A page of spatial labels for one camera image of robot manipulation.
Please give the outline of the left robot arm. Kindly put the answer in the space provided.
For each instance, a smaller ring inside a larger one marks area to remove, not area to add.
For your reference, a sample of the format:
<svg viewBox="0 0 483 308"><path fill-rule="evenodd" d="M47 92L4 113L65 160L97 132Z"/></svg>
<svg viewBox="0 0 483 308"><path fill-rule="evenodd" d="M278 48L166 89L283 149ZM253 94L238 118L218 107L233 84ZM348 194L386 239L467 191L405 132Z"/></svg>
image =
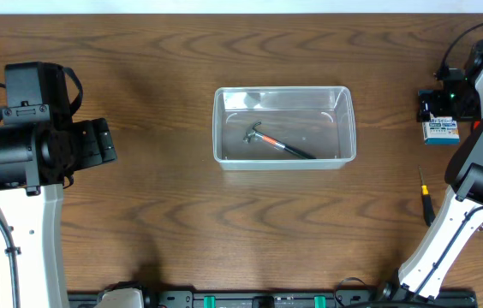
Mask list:
<svg viewBox="0 0 483 308"><path fill-rule="evenodd" d="M4 69L0 108L0 306L67 307L61 219L63 191L81 169L116 161L104 118L78 121L72 68L49 62Z"/></svg>

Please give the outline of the blue white cardboard box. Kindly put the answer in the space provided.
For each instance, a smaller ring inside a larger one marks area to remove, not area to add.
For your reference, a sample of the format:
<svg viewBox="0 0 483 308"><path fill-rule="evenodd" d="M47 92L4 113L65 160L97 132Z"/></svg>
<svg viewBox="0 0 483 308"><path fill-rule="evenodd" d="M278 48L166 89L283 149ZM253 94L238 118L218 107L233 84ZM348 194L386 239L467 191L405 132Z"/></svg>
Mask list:
<svg viewBox="0 0 483 308"><path fill-rule="evenodd" d="M439 91L419 90L417 122L422 126L425 145L457 145L460 142L457 122L449 116L435 116L432 101L441 96Z"/></svg>

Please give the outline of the small claw hammer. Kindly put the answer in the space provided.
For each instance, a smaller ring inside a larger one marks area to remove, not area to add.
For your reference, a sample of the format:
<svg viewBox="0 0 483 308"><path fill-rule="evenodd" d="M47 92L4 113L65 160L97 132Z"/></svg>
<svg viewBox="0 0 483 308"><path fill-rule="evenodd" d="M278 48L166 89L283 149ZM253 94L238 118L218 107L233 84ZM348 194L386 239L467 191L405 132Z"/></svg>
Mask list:
<svg viewBox="0 0 483 308"><path fill-rule="evenodd" d="M289 154L299 157L300 159L316 159L316 156L303 151L301 149L298 149L292 145L287 145L277 139L274 139L273 137L270 137L269 135L263 134L260 132L257 127L262 123L262 121L256 121L255 123L251 124L243 137L243 141L247 144L249 144L253 139L261 139L264 142L266 142L269 145L272 145L280 150L286 151Z"/></svg>

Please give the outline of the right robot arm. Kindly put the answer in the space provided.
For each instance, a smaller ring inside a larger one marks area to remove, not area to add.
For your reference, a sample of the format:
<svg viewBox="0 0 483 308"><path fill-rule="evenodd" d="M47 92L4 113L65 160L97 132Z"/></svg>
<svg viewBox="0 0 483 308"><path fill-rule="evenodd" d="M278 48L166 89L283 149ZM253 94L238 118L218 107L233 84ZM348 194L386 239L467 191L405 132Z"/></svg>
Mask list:
<svg viewBox="0 0 483 308"><path fill-rule="evenodd" d="M441 64L436 78L442 89L419 92L418 121L447 116L470 121L474 128L445 171L448 187L440 211L425 206L424 239L397 270L396 281L377 291L377 301L436 299L447 271L483 223L483 39L473 45L462 69Z"/></svg>

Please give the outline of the clear plastic container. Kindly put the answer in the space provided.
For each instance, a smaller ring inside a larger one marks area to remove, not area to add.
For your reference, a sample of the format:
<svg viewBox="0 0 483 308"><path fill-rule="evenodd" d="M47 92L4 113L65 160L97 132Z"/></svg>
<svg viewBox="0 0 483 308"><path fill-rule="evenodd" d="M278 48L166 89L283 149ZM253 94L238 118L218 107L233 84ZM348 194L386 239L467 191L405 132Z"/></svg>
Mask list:
<svg viewBox="0 0 483 308"><path fill-rule="evenodd" d="M253 139L257 129L316 159L300 159ZM213 156L224 170L340 169L357 153L355 112L345 86L250 86L216 90L212 113Z"/></svg>

